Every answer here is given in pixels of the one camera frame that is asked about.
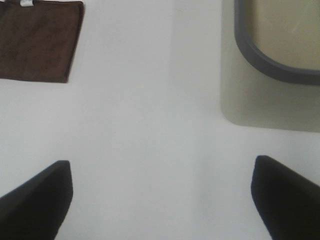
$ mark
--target dark gray rim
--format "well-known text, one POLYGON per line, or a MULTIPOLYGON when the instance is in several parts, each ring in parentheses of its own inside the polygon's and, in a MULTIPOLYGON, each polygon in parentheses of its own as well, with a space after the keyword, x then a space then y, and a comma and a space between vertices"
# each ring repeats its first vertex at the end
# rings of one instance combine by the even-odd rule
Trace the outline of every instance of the dark gray rim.
POLYGON ((294 84, 320 85, 320 70, 290 67, 264 53, 253 43, 246 27, 245 0, 234 0, 234 36, 244 58, 263 74, 294 84))

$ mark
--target white floor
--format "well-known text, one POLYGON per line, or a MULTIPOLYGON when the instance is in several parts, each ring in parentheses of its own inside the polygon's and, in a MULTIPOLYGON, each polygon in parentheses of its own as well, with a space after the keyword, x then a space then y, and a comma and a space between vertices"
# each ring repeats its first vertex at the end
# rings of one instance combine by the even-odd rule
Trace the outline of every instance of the white floor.
POLYGON ((221 1, 85 4, 68 84, 0 80, 0 195, 70 160, 57 240, 270 240, 255 157, 320 184, 320 135, 225 119, 221 1))

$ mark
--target brown towel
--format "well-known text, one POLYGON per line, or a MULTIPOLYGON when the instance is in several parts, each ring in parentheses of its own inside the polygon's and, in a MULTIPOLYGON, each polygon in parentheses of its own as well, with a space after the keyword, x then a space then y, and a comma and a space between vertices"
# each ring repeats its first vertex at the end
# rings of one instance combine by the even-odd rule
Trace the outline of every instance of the brown towel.
POLYGON ((78 41, 81 1, 0 2, 0 78, 66 83, 78 41))

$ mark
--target white tag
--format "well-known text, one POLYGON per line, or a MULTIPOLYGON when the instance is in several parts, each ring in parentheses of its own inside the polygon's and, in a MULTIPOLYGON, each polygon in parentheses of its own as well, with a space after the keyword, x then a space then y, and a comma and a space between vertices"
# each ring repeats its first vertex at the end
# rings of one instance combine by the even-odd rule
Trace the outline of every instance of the white tag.
POLYGON ((21 0, 20 1, 21 7, 31 7, 34 5, 33 0, 21 0))

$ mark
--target white surface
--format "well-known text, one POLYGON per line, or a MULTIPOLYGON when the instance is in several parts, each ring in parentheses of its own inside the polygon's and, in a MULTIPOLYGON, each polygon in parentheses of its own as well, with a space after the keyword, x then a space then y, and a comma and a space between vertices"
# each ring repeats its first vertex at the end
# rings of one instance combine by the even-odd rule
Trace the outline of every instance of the white surface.
POLYGON ((0 194, 70 160, 57 240, 270 240, 255 157, 319 184, 320 136, 223 117, 221 1, 85 3, 68 84, 0 80, 0 194))

